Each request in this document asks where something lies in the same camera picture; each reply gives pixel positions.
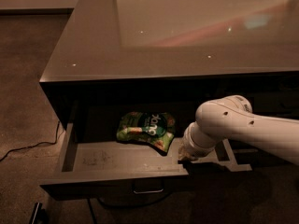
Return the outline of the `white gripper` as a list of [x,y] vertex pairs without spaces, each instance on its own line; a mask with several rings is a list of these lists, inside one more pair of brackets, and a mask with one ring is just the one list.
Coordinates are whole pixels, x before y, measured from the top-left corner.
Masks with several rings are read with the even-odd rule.
[[191,123],[181,139],[178,159],[180,161],[197,161],[213,151],[218,143],[218,138],[203,133],[197,123]]

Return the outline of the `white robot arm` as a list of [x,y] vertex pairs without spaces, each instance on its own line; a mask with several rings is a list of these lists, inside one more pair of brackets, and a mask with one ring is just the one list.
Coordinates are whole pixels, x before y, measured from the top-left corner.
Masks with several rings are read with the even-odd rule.
[[293,164],[299,164],[299,121],[252,113],[243,96],[231,95],[199,105],[195,121],[185,130],[178,158],[196,161],[225,140],[257,147]]

